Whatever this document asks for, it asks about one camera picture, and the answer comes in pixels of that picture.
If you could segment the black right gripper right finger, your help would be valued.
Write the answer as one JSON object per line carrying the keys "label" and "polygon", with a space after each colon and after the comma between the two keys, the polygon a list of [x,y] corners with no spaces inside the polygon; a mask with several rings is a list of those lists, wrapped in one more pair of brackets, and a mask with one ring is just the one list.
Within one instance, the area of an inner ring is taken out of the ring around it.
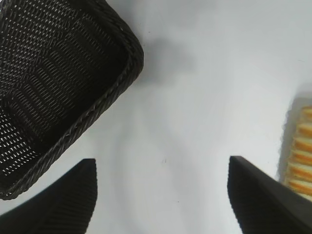
{"label": "black right gripper right finger", "polygon": [[312,203],[242,156],[229,159],[227,190],[244,234],[312,232]]}

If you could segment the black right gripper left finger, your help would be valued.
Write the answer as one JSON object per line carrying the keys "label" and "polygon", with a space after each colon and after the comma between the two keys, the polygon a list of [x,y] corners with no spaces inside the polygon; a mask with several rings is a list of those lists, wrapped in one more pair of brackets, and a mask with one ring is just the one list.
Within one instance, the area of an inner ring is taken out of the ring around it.
{"label": "black right gripper left finger", "polygon": [[2,234],[84,234],[98,198],[97,167],[86,158],[42,192],[0,216]]}

